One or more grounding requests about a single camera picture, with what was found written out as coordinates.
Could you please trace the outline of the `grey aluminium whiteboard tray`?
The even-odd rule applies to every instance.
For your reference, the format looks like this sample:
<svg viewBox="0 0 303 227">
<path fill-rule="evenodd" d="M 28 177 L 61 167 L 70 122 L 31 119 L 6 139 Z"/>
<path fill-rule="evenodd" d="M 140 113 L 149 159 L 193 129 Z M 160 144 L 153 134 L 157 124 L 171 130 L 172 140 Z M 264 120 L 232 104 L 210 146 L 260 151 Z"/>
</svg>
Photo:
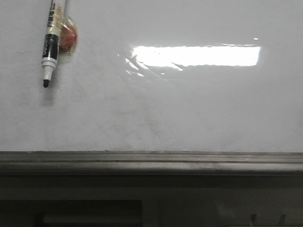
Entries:
<svg viewBox="0 0 303 227">
<path fill-rule="evenodd" d="M 302 153 L 3 151 L 2 175 L 301 175 Z"/>
</svg>

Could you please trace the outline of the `white whiteboard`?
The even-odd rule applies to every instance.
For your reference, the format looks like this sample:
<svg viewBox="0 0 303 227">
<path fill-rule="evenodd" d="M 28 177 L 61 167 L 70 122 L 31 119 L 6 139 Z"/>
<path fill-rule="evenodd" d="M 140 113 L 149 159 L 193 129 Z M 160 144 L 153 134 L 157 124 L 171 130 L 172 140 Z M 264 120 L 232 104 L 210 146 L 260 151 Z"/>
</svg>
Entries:
<svg viewBox="0 0 303 227">
<path fill-rule="evenodd" d="M 300 0 L 71 0 L 48 88 L 48 0 L 0 3 L 0 149 L 302 152 Z"/>
</svg>

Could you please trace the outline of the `black white whiteboard marker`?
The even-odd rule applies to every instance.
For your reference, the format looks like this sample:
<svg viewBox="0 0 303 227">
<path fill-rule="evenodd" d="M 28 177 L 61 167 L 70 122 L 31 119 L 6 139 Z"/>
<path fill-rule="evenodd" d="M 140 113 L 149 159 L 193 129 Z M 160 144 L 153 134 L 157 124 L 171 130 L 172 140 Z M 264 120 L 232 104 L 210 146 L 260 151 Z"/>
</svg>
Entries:
<svg viewBox="0 0 303 227">
<path fill-rule="evenodd" d="M 49 86 L 57 66 L 65 6 L 65 0 L 52 0 L 50 4 L 41 61 L 44 70 L 44 88 Z"/>
</svg>

